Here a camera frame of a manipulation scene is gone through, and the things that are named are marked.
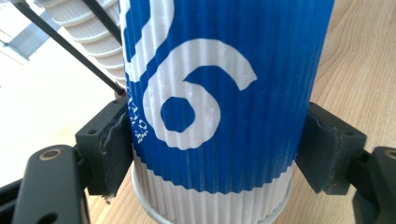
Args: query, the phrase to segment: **wooden surface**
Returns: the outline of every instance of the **wooden surface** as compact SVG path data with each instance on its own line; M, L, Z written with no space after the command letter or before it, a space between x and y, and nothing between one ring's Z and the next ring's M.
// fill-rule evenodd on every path
M312 101L368 135L367 150L396 147L396 1L337 0ZM301 172L276 223L354 223L347 196L315 194ZM90 197L93 223L155 223L134 192L130 174L111 205Z
M54 46L49 42L41 54L59 50ZM38 150L52 144L73 146L74 133L113 98L112 91L65 54L60 51L49 59L56 60L55 63L29 65L37 61L34 57L22 69L15 68L17 72L8 74L13 75L8 79L2 79L6 76L4 69L0 73L3 182L8 181L4 176L12 173L10 170L20 169L13 165L24 166L26 155L33 153L27 148ZM3 68L5 62L11 64L0 54ZM32 85L34 81L48 79L53 84L46 90ZM367 150L376 146L396 147L395 84L396 1L337 0L312 101L366 133ZM20 125L15 126L9 118L16 118L14 122ZM28 126L31 121L37 123ZM11 122L12 129L4 128L7 122ZM92 223L155 223L134 195L130 176L126 176L110 205L100 197L89 197ZM296 168L290 200L276 223L354 223L353 194L352 188L347 196L317 195Z

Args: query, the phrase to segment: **black rod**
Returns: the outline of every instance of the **black rod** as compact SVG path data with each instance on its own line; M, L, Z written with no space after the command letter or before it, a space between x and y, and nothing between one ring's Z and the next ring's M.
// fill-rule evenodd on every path
M113 20L107 15L105 10L100 6L96 0L82 0L85 5L95 14L99 21L107 28L107 30L116 38L122 45L120 28L114 23Z
M87 68L89 68L94 74L96 74L102 81L104 81L107 86L113 89L118 95L123 95L125 89L119 84L113 82L108 76L106 76L99 68L97 68L93 63L90 62L84 55L82 55L77 49L75 49L69 42L67 42L61 35L59 35L52 27L50 27L43 19L41 19L37 14L30 9L26 2L16 2L13 3L14 7L19 10L25 17L27 17L31 22L43 30L47 35L54 39L59 45L66 49L70 54L72 54L77 60L83 63Z

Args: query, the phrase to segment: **black plastic bracket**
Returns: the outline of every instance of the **black plastic bracket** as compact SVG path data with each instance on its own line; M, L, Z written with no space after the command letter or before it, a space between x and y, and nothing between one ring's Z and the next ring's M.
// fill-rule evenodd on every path
M92 171L91 195L117 195L133 160L126 97L112 101L78 133L78 153L87 158Z
M351 158L364 151L366 135L329 111L310 104L296 163L311 188L319 193L345 195Z
M355 186L355 219L360 224L396 223L396 148L376 147L353 159L346 178Z

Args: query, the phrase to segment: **stacked paper cups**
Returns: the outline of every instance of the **stacked paper cups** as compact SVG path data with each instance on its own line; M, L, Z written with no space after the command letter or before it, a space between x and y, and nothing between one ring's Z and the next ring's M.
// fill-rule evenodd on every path
M97 0L107 15L120 27L117 0ZM82 1L35 0L54 21L64 27L71 39L81 44L87 54L96 59L110 77L125 87L122 47L107 28Z

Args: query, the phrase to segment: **paper cup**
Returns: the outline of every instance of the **paper cup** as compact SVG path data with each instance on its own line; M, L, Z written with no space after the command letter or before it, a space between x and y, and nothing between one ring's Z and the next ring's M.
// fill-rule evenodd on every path
M332 4L120 1L134 188L154 219L276 218Z
M112 66L101 66L101 67L105 68L109 73L111 73L111 71L114 71L114 70L121 70L121 69L124 69L123 63L121 63L121 64L116 64L116 65L112 65Z
M101 54L121 47L120 43L110 32L107 32L105 35L101 36L101 38L93 37L81 45L90 54Z
M94 57L99 64L103 67L113 67L122 64L123 69L123 55L122 55L122 47L117 49L113 49L111 51L105 53L98 54L90 54L90 56Z
M66 4L66 0L35 0L38 7L57 7L60 4Z

